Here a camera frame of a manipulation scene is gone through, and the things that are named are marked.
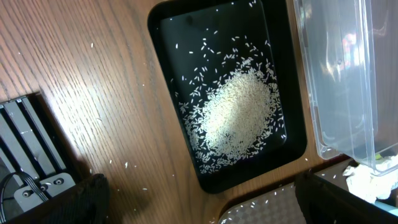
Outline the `black waste tray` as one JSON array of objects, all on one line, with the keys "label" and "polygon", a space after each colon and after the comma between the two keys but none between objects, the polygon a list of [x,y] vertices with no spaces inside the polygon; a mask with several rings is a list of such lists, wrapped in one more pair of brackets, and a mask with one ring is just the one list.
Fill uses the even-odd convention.
[{"label": "black waste tray", "polygon": [[[205,192],[220,193],[304,154],[307,137],[285,1],[165,1],[151,9],[147,27]],[[190,138],[188,117],[233,70],[250,67],[275,86],[280,106],[265,136],[242,159],[222,165],[202,139]]]}]

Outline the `light blue bowl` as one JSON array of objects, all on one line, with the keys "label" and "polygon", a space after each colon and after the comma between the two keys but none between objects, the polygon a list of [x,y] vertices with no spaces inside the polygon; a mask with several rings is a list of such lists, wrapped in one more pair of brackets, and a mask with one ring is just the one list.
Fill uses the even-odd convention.
[{"label": "light blue bowl", "polygon": [[375,201],[374,205],[384,211],[387,211],[395,216],[398,216],[398,208],[397,207],[393,207],[392,205],[388,205],[386,203],[379,202],[379,201]]}]

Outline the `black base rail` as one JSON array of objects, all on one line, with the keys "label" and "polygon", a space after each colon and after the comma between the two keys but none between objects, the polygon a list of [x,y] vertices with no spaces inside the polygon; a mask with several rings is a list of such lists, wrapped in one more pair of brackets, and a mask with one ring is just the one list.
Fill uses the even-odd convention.
[{"label": "black base rail", "polygon": [[1,103],[1,223],[80,180],[42,94]]}]

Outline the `white rice pile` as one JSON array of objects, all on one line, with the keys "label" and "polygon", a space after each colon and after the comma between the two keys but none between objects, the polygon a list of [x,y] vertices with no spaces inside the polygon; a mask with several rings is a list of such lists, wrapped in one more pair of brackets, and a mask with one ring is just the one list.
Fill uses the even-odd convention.
[{"label": "white rice pile", "polygon": [[286,137],[264,4],[232,1],[162,21],[178,113],[201,174]]}]

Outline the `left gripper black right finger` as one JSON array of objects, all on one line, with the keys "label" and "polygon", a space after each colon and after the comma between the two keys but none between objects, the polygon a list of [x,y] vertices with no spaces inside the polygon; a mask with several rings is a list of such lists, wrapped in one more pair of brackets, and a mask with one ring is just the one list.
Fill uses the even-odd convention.
[{"label": "left gripper black right finger", "polygon": [[297,175],[294,185],[307,223],[397,223],[397,216],[311,172]]}]

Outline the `white paper napkin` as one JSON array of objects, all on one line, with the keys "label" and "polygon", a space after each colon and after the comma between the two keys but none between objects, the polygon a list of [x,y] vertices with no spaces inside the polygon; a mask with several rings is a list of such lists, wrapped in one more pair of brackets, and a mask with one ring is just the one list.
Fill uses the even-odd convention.
[{"label": "white paper napkin", "polygon": [[343,171],[349,192],[369,203],[375,203],[377,199],[388,199],[397,188],[397,169],[377,176],[378,171],[357,160],[354,162],[356,166],[349,165]]}]

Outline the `clear plastic bin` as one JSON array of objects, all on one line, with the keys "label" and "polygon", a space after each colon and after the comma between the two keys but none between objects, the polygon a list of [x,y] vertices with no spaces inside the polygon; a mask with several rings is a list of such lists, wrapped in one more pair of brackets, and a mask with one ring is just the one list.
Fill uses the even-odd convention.
[{"label": "clear plastic bin", "polygon": [[397,0],[296,0],[318,155],[397,169]]}]

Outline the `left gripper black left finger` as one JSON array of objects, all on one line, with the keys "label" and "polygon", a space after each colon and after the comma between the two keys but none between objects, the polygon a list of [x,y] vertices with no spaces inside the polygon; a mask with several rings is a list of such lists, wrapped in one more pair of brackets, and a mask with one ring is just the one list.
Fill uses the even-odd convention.
[{"label": "left gripper black left finger", "polygon": [[104,224],[108,209],[109,182],[103,174],[95,174],[8,222]]}]

